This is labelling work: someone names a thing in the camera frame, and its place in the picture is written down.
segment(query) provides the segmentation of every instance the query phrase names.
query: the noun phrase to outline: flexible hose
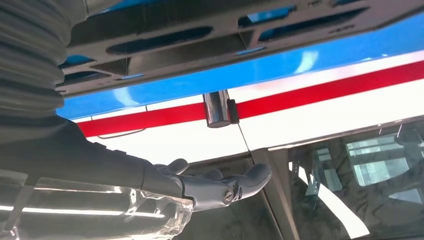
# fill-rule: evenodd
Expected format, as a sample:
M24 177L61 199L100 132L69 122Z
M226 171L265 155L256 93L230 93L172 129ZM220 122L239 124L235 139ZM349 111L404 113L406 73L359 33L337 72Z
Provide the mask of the flexible hose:
M0 1L0 143L43 137L67 124L56 116L64 104L55 91L64 79L57 65L87 10L83 0L66 1Z

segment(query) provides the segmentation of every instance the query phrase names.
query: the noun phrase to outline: robotic hand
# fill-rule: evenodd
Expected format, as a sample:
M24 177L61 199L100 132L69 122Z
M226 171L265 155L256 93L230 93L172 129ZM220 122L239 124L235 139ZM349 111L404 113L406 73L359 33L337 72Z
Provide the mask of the robotic hand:
M183 197L193 200L194 211L226 207L235 201L257 194L270 180L271 170L267 165L258 164L244 175L223 177L217 169L199 176L180 175L189 164L177 159L170 165L155 165L161 172L178 179L182 184Z

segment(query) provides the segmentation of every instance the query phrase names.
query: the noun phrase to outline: bolt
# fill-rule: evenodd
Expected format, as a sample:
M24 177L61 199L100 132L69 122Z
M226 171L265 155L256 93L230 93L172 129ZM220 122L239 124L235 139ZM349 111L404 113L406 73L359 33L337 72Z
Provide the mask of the bolt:
M230 204L233 201L234 198L234 192L231 188L227 188L224 191L224 204Z

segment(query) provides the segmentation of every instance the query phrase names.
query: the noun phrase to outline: transparent plastic sheet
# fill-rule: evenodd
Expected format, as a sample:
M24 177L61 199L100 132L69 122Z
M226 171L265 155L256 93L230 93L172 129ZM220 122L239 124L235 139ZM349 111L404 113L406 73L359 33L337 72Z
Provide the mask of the transparent plastic sheet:
M4 199L0 213L11 215L14 203ZM129 187L41 178L13 229L2 220L0 240L168 240L183 231L193 207L189 199Z

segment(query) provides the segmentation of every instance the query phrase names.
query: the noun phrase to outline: red line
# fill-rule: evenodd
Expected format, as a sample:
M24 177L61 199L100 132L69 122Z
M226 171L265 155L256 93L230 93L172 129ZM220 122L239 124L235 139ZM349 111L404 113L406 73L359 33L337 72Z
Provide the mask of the red line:
M237 104L237 110L240 118L244 119L420 79L424 79L424 61L241 102ZM78 125L86 137L93 137L202 119L205 119L203 103L195 103L80 122Z

